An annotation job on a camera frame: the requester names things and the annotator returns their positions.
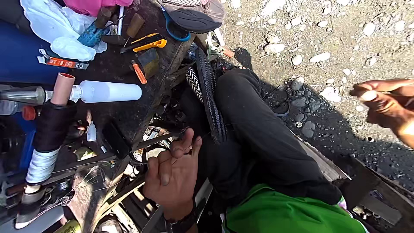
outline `thread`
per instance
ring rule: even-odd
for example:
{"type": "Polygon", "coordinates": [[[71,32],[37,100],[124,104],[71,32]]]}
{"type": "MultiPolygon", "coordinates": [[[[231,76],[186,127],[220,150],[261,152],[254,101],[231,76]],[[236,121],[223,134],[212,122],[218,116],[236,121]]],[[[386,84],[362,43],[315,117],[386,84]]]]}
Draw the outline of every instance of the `thread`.
{"type": "Polygon", "coordinates": [[[26,182],[30,184],[39,184],[49,179],[53,169],[55,169],[55,162],[58,158],[59,150],[60,148],[48,153],[41,153],[37,150],[33,150],[29,169],[27,170],[26,182]]]}

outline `screwdriver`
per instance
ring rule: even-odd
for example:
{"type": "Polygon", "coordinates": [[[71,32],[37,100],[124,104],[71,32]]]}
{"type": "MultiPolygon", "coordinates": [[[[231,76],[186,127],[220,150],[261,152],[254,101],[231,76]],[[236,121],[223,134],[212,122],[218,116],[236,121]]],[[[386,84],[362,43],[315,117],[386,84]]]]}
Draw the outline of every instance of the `screwdriver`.
{"type": "Polygon", "coordinates": [[[144,22],[145,20],[141,17],[141,15],[137,13],[134,14],[127,29],[128,39],[127,42],[125,42],[124,47],[127,45],[130,38],[134,38],[137,35],[144,22]]]}

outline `small white bottle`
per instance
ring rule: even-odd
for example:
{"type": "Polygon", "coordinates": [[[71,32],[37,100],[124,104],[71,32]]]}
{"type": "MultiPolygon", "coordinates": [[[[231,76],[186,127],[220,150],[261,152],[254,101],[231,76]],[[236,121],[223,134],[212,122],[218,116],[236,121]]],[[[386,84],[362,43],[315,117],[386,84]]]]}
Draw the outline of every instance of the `small white bottle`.
{"type": "Polygon", "coordinates": [[[82,81],[73,85],[70,99],[81,99],[85,103],[138,100],[142,90],[136,84],[82,81]]]}

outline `leg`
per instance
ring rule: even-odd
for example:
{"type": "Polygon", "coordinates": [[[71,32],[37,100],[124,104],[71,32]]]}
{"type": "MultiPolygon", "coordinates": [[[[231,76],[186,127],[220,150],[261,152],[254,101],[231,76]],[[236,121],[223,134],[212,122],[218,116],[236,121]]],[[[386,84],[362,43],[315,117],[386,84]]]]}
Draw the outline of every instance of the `leg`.
{"type": "Polygon", "coordinates": [[[292,197],[312,197],[336,204],[338,188],[325,179],[292,132],[262,101],[257,75],[249,69],[228,71],[218,79],[217,107],[235,134],[249,145],[257,161],[256,182],[267,183],[292,197]]]}

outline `ground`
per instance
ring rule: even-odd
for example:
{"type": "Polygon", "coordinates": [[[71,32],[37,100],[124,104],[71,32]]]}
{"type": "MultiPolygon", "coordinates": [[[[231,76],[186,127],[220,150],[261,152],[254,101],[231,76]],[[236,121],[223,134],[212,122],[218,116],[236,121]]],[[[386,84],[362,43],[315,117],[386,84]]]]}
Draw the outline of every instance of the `ground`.
{"type": "Polygon", "coordinates": [[[225,2],[227,17],[220,30],[226,46],[236,52],[232,63],[253,69],[267,90],[269,85],[283,85],[289,90],[295,78],[304,78],[301,89],[292,91],[291,95],[293,101],[305,96],[305,106],[291,104],[288,116],[283,117],[294,133],[334,161],[356,156],[414,191],[413,150],[389,129],[366,123],[367,108],[349,95],[355,83],[414,78],[414,1],[241,0],[238,8],[234,8],[238,0],[222,2],[225,2]],[[266,4],[282,6],[265,15],[262,10],[266,4]],[[292,19],[301,22],[289,29],[292,19]],[[328,21],[327,26],[317,26],[324,20],[328,21]],[[375,26],[372,34],[369,26],[375,26]],[[279,37],[279,43],[285,48],[280,53],[262,57],[267,33],[279,37]],[[326,61],[309,61],[325,52],[330,53],[326,61]],[[303,57],[297,66],[291,61],[295,55],[303,57]],[[341,100],[332,102],[322,97],[320,92],[326,87],[340,91],[341,100]],[[311,108],[314,110],[317,102],[321,103],[320,107],[308,112],[307,107],[316,103],[311,108]],[[305,118],[296,123],[295,117],[300,113],[305,118]],[[304,127],[312,127],[308,121],[316,125],[314,130],[310,129],[314,131],[310,138],[303,134],[304,127]]]}

